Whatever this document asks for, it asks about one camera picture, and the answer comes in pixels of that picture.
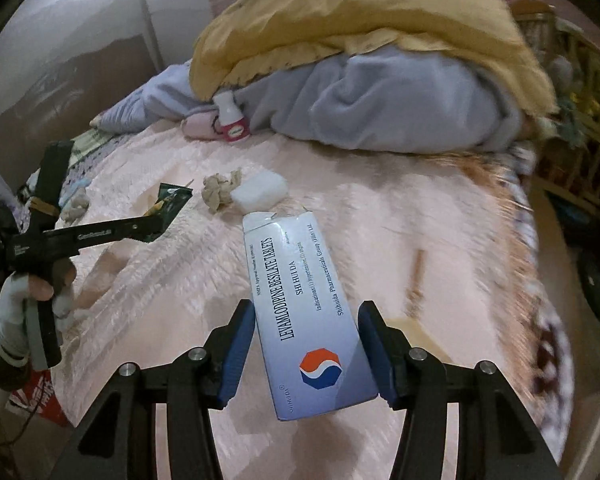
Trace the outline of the gloved left hand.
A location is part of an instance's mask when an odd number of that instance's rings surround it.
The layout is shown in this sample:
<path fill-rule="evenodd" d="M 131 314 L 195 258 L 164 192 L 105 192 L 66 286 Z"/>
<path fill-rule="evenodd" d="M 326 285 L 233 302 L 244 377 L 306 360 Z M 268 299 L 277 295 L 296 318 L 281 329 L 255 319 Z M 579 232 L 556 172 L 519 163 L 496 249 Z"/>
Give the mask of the gloved left hand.
<path fill-rule="evenodd" d="M 43 353 L 42 315 L 57 336 L 73 322 L 73 289 L 76 267 L 70 259 L 53 264 L 52 281 L 31 274 L 13 273 L 0 292 L 0 357 L 9 365 L 23 366 Z"/>

